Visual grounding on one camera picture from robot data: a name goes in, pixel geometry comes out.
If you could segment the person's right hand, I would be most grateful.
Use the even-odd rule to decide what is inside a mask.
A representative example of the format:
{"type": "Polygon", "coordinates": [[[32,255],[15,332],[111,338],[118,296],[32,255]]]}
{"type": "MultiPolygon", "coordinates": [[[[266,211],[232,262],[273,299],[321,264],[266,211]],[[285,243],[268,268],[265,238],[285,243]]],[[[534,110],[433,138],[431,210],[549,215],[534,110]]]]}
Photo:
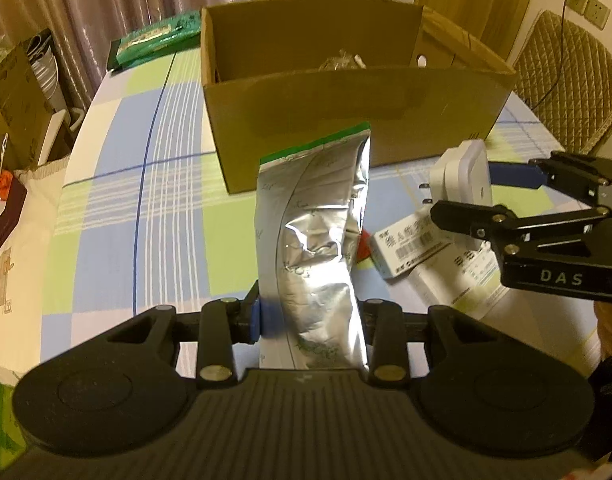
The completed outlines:
{"type": "Polygon", "coordinates": [[[594,313],[598,320],[598,339],[602,351],[612,357],[612,304],[603,301],[594,302],[594,313]]]}

